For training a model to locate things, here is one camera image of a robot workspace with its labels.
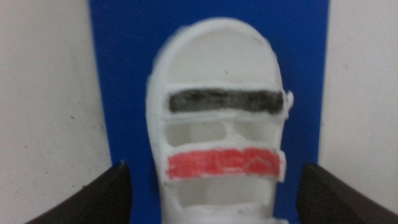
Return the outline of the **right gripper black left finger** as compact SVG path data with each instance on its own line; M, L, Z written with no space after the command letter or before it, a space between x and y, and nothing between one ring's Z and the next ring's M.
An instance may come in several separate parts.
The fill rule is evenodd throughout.
M127 224L131 209L129 167L125 162L119 162L76 194L27 224Z

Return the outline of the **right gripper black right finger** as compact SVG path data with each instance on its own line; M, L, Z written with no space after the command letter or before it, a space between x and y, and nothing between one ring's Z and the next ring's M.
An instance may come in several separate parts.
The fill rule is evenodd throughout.
M397 224L396 213L313 163L302 168L296 206L305 224Z

